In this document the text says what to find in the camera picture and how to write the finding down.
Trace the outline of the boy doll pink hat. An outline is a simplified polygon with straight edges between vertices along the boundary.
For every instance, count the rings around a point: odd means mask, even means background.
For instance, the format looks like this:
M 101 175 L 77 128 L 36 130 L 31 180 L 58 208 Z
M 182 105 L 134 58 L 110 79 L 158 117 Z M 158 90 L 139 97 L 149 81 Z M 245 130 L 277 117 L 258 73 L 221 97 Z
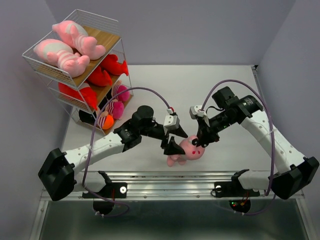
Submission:
M 125 85 L 122 85 L 122 84 L 115 84 L 111 90 L 107 93 L 106 95 L 106 98 L 108 100 L 110 100 L 114 95 L 117 95 L 115 100 L 119 101 L 119 102 L 126 102 L 131 94 L 129 91 L 125 91 L 127 90 L 128 88 L 125 86 Z
M 100 118 L 111 115 L 115 120 L 121 119 L 124 113 L 124 104 L 121 101 L 112 100 L 100 114 Z

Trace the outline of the boy doll black hair orange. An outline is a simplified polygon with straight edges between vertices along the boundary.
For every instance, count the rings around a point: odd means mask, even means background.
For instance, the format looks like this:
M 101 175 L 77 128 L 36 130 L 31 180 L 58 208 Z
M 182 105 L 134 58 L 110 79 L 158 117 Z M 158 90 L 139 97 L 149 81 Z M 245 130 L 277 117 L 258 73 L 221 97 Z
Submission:
M 103 130 L 108 130 L 114 125 L 114 118 L 110 114 L 100 116 L 97 125 Z

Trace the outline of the red whale plush back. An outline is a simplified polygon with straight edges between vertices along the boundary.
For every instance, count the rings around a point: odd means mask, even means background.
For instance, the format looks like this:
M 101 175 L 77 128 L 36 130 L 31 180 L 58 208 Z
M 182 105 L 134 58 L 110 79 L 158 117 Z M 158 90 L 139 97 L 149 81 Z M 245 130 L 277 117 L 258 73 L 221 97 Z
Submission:
M 109 73 L 98 66 L 86 79 L 90 84 L 93 84 L 98 87 L 112 86 L 113 81 Z

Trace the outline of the red shark plush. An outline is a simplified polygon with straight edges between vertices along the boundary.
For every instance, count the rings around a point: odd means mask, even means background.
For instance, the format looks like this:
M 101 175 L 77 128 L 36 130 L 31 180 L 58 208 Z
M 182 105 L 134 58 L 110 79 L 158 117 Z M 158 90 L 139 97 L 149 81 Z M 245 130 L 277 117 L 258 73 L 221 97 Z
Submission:
M 74 99 L 85 101 L 89 107 L 95 111 L 98 109 L 98 100 L 96 92 L 91 88 L 88 82 L 84 82 L 78 90 L 75 90 L 64 83 L 58 83 L 58 89 L 61 93 Z
M 125 74 L 129 75 L 127 62 L 124 60 L 122 63 L 118 62 L 118 57 L 115 54 L 108 54 L 100 63 L 100 66 L 107 72 L 115 76 Z

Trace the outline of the pink frog plush striped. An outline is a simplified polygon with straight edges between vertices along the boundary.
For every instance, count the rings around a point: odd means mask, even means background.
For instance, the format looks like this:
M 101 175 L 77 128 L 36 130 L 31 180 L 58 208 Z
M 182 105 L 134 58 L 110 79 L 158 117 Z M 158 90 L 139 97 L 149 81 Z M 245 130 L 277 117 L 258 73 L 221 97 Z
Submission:
M 33 52 L 46 63 L 67 72 L 72 78 L 82 75 L 90 63 L 87 55 L 79 55 L 66 43 L 57 39 L 45 39 L 38 43 Z

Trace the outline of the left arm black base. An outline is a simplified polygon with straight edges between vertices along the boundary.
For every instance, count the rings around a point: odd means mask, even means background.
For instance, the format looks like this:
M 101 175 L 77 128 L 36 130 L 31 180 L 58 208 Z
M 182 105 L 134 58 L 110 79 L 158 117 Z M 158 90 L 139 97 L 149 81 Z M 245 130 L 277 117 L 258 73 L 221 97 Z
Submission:
M 95 215 L 102 218 L 119 217 L 130 210 L 130 206 L 116 199 L 127 197 L 128 184 L 114 182 L 105 171 L 89 172 L 84 176 L 82 198 L 93 199 Z

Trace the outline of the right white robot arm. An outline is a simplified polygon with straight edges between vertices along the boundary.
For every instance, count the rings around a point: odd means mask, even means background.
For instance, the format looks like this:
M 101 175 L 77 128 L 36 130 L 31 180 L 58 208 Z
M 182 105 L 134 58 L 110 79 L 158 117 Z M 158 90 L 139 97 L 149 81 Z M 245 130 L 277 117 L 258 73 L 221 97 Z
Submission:
M 229 181 L 215 183 L 215 197 L 242 197 L 245 193 L 257 197 L 259 191 L 271 190 L 277 197 L 287 200 L 312 181 L 319 161 L 295 149 L 270 122 L 266 108 L 254 96 L 238 98 L 226 86 L 212 98 L 221 109 L 214 117 L 209 118 L 201 105 L 189 109 L 191 118 L 198 124 L 197 139 L 192 143 L 205 148 L 220 140 L 219 132 L 238 123 L 271 158 L 270 174 L 249 169 L 238 171 Z

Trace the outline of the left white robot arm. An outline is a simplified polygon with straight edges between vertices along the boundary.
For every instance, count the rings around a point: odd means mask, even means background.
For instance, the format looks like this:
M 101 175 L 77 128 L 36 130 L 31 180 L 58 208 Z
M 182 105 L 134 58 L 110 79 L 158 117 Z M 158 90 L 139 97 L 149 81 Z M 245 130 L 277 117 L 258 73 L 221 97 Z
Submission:
M 154 119 L 153 108 L 141 105 L 129 120 L 101 139 L 65 152 L 59 148 L 51 150 L 38 177 L 52 201 L 62 200 L 72 192 L 85 190 L 83 178 L 88 174 L 83 171 L 91 164 L 134 148 L 143 136 L 160 140 L 164 155 L 185 153 L 175 142 L 175 136 L 188 136 L 177 113 L 169 108 L 164 123 L 160 124 Z

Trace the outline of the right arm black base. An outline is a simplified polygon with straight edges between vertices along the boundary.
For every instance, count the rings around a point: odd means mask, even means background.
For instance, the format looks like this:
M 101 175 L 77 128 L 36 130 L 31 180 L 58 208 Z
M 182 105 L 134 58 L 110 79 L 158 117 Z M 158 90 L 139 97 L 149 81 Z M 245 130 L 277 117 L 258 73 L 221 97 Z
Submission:
M 244 189 L 239 181 L 239 177 L 248 171 L 248 169 L 244 169 L 236 172 L 229 181 L 215 182 L 210 194 L 215 198 L 232 198 L 228 202 L 235 213 L 253 215 L 248 213 L 251 209 L 250 197 L 259 197 L 260 192 L 259 190 Z

